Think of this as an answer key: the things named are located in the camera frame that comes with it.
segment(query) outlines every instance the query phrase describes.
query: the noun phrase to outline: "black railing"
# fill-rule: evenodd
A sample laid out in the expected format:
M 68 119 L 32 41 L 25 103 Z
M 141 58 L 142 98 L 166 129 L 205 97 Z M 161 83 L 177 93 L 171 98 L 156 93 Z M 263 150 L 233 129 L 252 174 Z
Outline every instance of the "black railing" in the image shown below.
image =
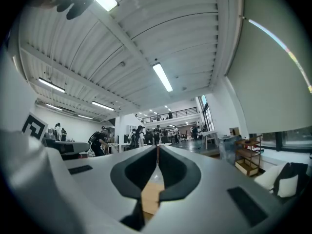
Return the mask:
M 171 113 L 172 113 L 172 118 L 178 118 L 182 116 L 197 114 L 198 111 L 197 111 L 197 107 L 192 107 L 192 108 L 183 109 L 183 110 L 175 111 Z M 172 119 L 172 118 L 169 117 L 169 112 L 168 112 L 166 114 L 154 115 L 154 116 L 143 118 L 143 123 L 150 123 L 154 121 L 161 121 L 161 120 L 167 120 L 167 119 Z

